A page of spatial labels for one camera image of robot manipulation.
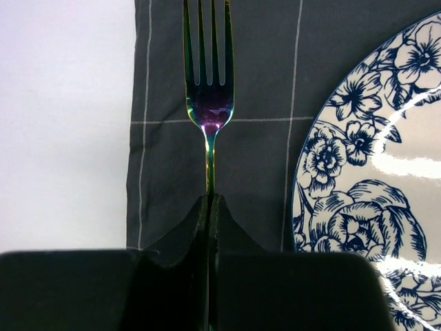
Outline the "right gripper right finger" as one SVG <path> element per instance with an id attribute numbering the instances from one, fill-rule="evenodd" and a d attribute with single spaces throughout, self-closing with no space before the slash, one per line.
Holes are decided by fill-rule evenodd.
<path id="1" fill-rule="evenodd" d="M 268 252 L 212 201 L 209 321 L 215 330 L 392 330 L 379 280 L 355 254 Z"/>

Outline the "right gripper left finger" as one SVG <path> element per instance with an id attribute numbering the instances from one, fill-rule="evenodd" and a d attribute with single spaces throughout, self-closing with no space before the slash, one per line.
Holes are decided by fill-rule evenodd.
<path id="1" fill-rule="evenodd" d="M 2 330 L 206 330 L 207 199 L 142 250 L 1 255 Z"/>

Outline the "blue floral plate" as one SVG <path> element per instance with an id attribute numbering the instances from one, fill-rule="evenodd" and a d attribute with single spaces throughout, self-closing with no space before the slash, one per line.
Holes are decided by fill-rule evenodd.
<path id="1" fill-rule="evenodd" d="M 397 330 L 440 329 L 440 14 L 405 28 L 332 92 L 300 150 L 297 253 L 359 254 Z"/>

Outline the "iridescent fork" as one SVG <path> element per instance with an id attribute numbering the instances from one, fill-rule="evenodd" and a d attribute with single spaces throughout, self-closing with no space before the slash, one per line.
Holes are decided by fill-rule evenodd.
<path id="1" fill-rule="evenodd" d="M 234 114 L 234 48 L 230 2 L 224 1 L 225 28 L 225 82 L 220 82 L 216 11 L 211 2 L 212 82 L 207 82 L 202 2 L 198 2 L 198 60 L 199 82 L 194 81 L 192 39 L 188 2 L 183 2 L 183 49 L 185 68 L 185 94 L 189 119 L 201 129 L 205 139 L 206 195 L 215 194 L 215 141 L 216 136 Z"/>

